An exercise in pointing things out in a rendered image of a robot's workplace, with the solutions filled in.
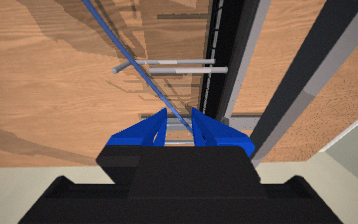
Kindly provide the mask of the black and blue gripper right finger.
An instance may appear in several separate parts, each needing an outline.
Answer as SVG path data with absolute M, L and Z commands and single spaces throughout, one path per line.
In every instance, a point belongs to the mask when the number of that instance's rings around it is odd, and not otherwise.
M 248 157 L 255 149 L 247 134 L 206 116 L 194 107 L 191 119 L 194 146 L 240 146 L 244 148 Z

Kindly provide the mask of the grey metal rack with black patch panel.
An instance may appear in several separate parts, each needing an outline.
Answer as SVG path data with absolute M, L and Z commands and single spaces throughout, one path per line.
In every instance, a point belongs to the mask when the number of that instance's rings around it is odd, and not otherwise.
M 326 0 L 263 114 L 231 115 L 271 1 L 213 0 L 206 59 L 135 60 L 205 64 L 148 71 L 204 73 L 199 111 L 236 130 L 253 130 L 255 168 L 358 46 L 358 0 Z

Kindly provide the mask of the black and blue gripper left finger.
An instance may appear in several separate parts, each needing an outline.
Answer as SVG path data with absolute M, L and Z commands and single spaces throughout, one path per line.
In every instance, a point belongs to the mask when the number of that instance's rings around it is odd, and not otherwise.
M 167 108 L 163 108 L 155 115 L 112 135 L 105 146 L 107 145 L 164 146 L 165 138 L 166 138 L 166 130 L 167 130 Z M 156 134 L 157 136 L 155 136 Z M 154 137 L 156 137 L 155 140 Z

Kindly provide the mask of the blue cable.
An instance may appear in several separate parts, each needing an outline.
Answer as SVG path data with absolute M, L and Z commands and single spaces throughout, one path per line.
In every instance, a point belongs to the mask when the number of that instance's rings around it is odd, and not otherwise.
M 145 74 L 145 72 L 141 69 L 141 67 L 137 64 L 137 62 L 132 58 L 132 56 L 128 53 L 125 47 L 121 44 L 121 42 L 117 39 L 99 13 L 96 11 L 94 6 L 91 4 L 89 0 L 82 0 L 87 9 L 99 23 L 99 25 L 103 28 L 106 34 L 110 37 L 110 39 L 114 42 L 114 44 L 118 47 L 118 49 L 123 53 L 123 55 L 127 58 L 127 60 L 132 64 L 132 66 L 138 71 L 138 73 L 143 77 L 143 79 L 149 84 L 149 86 L 155 91 L 155 93 L 161 98 L 161 100 L 168 106 L 168 108 L 175 114 L 175 116 L 183 123 L 183 125 L 191 132 L 193 135 L 192 128 L 186 123 L 186 121 L 180 116 L 180 114 L 175 110 L 175 108 L 170 104 L 170 102 L 164 97 L 164 95 L 159 91 L 159 89 L 154 85 L 154 83 L 150 80 L 150 78 Z

